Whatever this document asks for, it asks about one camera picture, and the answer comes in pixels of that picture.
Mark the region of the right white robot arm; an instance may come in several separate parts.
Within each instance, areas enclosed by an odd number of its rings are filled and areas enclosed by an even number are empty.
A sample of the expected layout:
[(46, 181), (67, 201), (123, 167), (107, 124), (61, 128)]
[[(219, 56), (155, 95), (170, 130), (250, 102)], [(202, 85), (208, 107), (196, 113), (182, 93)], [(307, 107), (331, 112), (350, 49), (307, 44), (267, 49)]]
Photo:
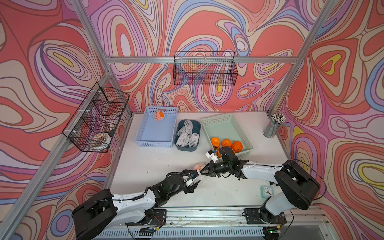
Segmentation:
[(267, 197), (263, 205), (256, 209), (256, 221), (271, 224), (284, 211), (294, 208), (309, 209), (318, 195), (321, 186), (309, 173), (295, 161), (287, 160), (280, 165), (267, 165), (240, 160), (233, 149), (223, 147), (219, 150), (222, 161), (216, 160), (213, 151), (206, 153), (210, 162), (200, 173), (210, 177), (220, 177), (224, 173), (241, 179), (258, 179), (268, 181), (281, 188), (275, 196)]

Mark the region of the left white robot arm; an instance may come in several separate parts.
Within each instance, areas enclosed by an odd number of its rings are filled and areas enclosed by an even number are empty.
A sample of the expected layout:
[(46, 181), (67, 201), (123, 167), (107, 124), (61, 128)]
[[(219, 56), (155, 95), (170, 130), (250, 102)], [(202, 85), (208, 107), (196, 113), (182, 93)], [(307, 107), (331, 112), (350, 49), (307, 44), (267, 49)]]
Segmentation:
[(168, 173), (139, 193), (119, 195), (101, 190), (73, 210), (76, 239), (91, 240), (106, 228), (122, 225), (143, 226), (140, 233), (152, 235), (166, 223), (167, 211), (161, 207), (180, 192), (193, 193), (200, 181), (200, 171), (184, 170)]

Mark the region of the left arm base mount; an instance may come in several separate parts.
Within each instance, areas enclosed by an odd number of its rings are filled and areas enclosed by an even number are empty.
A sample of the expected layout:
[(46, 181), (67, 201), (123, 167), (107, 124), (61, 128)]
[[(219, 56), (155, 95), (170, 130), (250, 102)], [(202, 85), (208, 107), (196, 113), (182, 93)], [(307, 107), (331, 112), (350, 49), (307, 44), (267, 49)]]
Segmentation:
[(145, 210), (145, 215), (142, 220), (137, 223), (132, 221), (126, 222), (127, 226), (157, 226), (162, 227), (166, 223), (167, 210), (166, 209), (152, 209)]

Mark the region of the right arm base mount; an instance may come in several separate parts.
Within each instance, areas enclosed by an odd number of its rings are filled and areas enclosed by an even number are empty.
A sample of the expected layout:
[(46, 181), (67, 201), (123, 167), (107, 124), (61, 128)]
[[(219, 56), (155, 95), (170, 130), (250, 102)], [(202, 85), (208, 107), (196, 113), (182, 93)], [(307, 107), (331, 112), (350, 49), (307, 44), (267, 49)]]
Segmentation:
[(248, 225), (285, 225), (287, 223), (283, 213), (274, 216), (260, 208), (246, 208), (242, 212), (242, 216), (246, 218)]

